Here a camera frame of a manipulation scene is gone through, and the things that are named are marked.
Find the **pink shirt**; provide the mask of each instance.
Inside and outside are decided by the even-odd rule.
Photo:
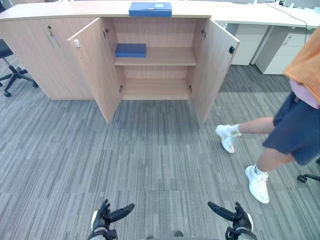
[[[303,85],[299,85],[296,81],[290,79],[290,85],[294,94],[315,109],[320,109],[320,104],[315,97]]]

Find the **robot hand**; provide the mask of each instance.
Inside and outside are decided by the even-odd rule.
[[[209,207],[219,216],[232,221],[232,227],[228,227],[225,232],[226,240],[257,240],[253,231],[253,221],[250,214],[247,214],[240,203],[235,202],[235,213],[220,207],[213,202],[208,202]]]
[[[110,203],[108,203],[108,199],[106,199],[103,201],[100,209],[93,213],[91,219],[92,233],[89,235],[88,240],[118,240],[116,230],[110,230],[109,226],[111,223],[126,217],[134,209],[135,205],[131,203],[113,212],[110,211],[109,207]]]

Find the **cable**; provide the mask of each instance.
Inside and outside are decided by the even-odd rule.
[[[304,22],[304,24],[305,24],[304,45],[306,45],[307,31],[308,31],[308,25],[307,25],[307,23],[306,23],[304,20],[302,20],[302,19],[299,19],[299,18],[296,18],[296,17],[290,15],[290,14],[287,13],[286,11],[283,11],[283,10],[281,10],[281,9],[278,9],[278,8],[274,7],[274,6],[269,5],[267,2],[266,2],[265,4],[267,4],[269,7],[273,8],[273,9],[277,9],[277,10],[279,10],[279,11],[281,11],[281,12],[284,12],[285,14],[289,15],[290,17],[292,17],[292,18],[294,18],[294,19],[296,19],[296,20],[299,20],[299,21]]]

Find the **blue folder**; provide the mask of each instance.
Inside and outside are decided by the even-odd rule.
[[[146,44],[119,43],[116,46],[115,56],[124,58],[145,58],[146,48]]]
[[[132,17],[171,17],[170,2],[132,2],[129,8]]]

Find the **cabinet shelf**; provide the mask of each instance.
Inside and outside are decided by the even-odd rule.
[[[185,79],[127,78],[123,86],[123,100],[188,100]]]
[[[147,47],[146,57],[116,57],[115,66],[196,66],[191,47]]]

